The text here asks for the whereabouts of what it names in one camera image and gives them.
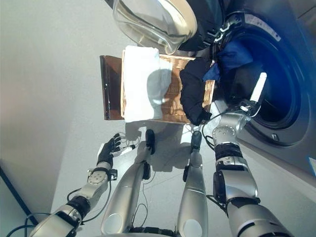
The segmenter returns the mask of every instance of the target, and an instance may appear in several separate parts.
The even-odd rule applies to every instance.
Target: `cable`
[[[210,147],[210,149],[212,149],[213,151],[215,151],[215,150],[214,150],[214,144],[211,143],[211,142],[208,140],[209,138],[213,140],[213,137],[211,137],[211,136],[209,136],[209,135],[205,136],[205,134],[204,134],[204,128],[205,128],[205,126],[206,126],[209,122],[211,122],[212,120],[214,120],[215,118],[217,118],[217,117],[219,117],[219,116],[222,116],[222,115],[227,114],[227,113],[237,113],[237,112],[239,112],[239,111],[242,111],[242,110],[235,110],[235,111],[225,111],[225,112],[222,112],[222,113],[220,113],[220,114],[214,116],[213,118],[211,118],[207,123],[205,123],[205,124],[202,126],[202,136],[204,137],[205,142],[206,142],[206,144]]]
[[[19,227],[17,227],[17,228],[14,228],[12,231],[10,231],[8,234],[7,234],[7,236],[6,237],[10,237],[14,232],[16,232],[16,231],[18,231],[18,230],[20,230],[20,229],[23,229],[23,228],[32,228],[32,227],[35,227],[35,226],[33,226],[33,225],[23,225],[23,226],[19,226]]]
[[[104,210],[104,208],[106,207],[106,205],[108,204],[109,199],[110,199],[110,195],[111,195],[111,190],[112,190],[112,184],[111,184],[111,181],[110,181],[110,180],[109,180],[109,183],[110,183],[109,194],[108,194],[107,200],[106,200],[104,206],[102,207],[101,211],[99,211],[99,213],[96,214],[94,217],[91,217],[91,218],[88,219],[88,220],[82,221],[82,225],[83,225],[84,223],[88,222],[88,221],[92,221],[92,220],[94,220],[95,218],[97,218],[97,217],[102,213],[102,211]]]
[[[75,193],[75,192],[78,192],[78,191],[80,191],[80,190],[81,190],[81,188],[80,188],[80,189],[75,189],[75,190],[71,191],[70,193],[68,193],[68,195],[67,195],[67,201],[70,201],[69,196],[70,196],[71,194],[73,194],[73,193]]]
[[[28,221],[29,221],[29,218],[31,218],[32,216],[34,215],[50,215],[50,213],[43,213],[43,212],[34,212],[34,213],[31,213],[30,215],[28,215],[26,218],[25,218],[25,221],[24,221],[24,226],[27,226],[28,225]],[[24,229],[24,237],[27,237],[27,228]]]
[[[216,200],[213,199],[213,195],[206,195],[207,199],[211,200],[213,203],[215,203],[221,210],[223,210],[225,213],[226,212],[226,205],[221,205],[220,203],[218,203]]]
[[[134,220],[135,220],[135,217],[136,217],[136,213],[137,213],[138,208],[139,208],[140,206],[144,206],[144,208],[146,209],[146,216],[145,216],[145,219],[144,219],[142,225],[140,226],[140,227],[143,227],[143,225],[145,224],[145,221],[146,221],[146,219],[147,219],[147,216],[148,216],[148,208],[147,208],[146,205],[143,204],[143,203],[138,204],[138,206],[137,206],[137,208],[136,208],[136,211],[135,211],[135,214],[134,214],[133,219],[132,219],[132,225],[134,224]]]
[[[137,208],[136,208],[136,211],[135,211],[135,213],[134,213],[133,219],[132,219],[132,225],[134,224],[134,220],[135,220],[136,213],[137,213],[137,211],[138,211],[138,209],[139,209],[139,206],[141,206],[141,205],[143,205],[143,206],[145,207],[145,209],[146,209],[146,216],[145,216],[145,219],[144,219],[144,221],[143,221],[143,223],[141,224],[140,227],[143,227],[144,224],[145,224],[145,222],[146,222],[146,220],[147,220],[147,217],[148,217],[148,202],[147,202],[147,197],[146,197],[145,192],[144,192],[144,187],[145,187],[145,185],[151,183],[151,182],[154,180],[155,176],[156,176],[156,171],[155,171],[155,173],[154,173],[154,175],[153,175],[153,178],[152,178],[149,182],[143,183],[142,193],[143,193],[143,195],[144,195],[146,205],[145,205],[144,203],[138,204],[138,206],[137,206]]]

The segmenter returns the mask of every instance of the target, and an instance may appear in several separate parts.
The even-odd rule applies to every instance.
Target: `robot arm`
[[[108,182],[117,178],[117,170],[112,169],[113,157],[135,148],[135,146],[130,146],[120,151],[119,145],[119,134],[116,134],[108,143],[101,145],[97,166],[88,171],[87,183],[69,202],[40,222],[31,232],[31,237],[74,237],[76,235],[76,229],[108,188]]]
[[[231,231],[236,237],[292,236],[267,208],[259,205],[257,184],[236,140],[247,121],[260,109],[257,102],[264,77],[260,75],[250,101],[239,105],[240,113],[223,114],[212,133],[216,158],[213,194],[226,206]]]

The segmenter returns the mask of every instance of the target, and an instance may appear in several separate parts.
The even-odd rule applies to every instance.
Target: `laundry basket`
[[[122,68],[121,68],[121,93],[120,93],[120,112],[121,116],[124,117],[124,110],[126,106],[126,99],[124,93],[124,53],[122,54]],[[190,123],[186,118],[183,111],[182,105],[180,103],[181,96],[181,79],[180,71],[184,69],[186,64],[190,60],[194,60],[191,57],[181,57],[161,54],[160,58],[172,63],[172,73],[171,73],[171,84],[164,96],[164,103],[161,105],[162,119],[156,119],[163,122],[171,123]],[[205,83],[205,94],[202,106],[207,112],[210,111],[210,104],[212,102],[213,90],[215,82],[213,80],[208,80]]]

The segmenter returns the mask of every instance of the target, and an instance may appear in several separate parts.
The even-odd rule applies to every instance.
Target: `black garment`
[[[211,113],[208,113],[202,107],[205,82],[203,76],[209,70],[211,62],[205,58],[196,58],[187,63],[180,72],[182,82],[180,102],[187,118],[194,125],[210,120]]]

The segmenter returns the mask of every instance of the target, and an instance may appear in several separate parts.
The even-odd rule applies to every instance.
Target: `white towel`
[[[126,122],[162,118],[161,104],[171,83],[172,64],[160,62],[156,48],[126,47],[123,69]]]

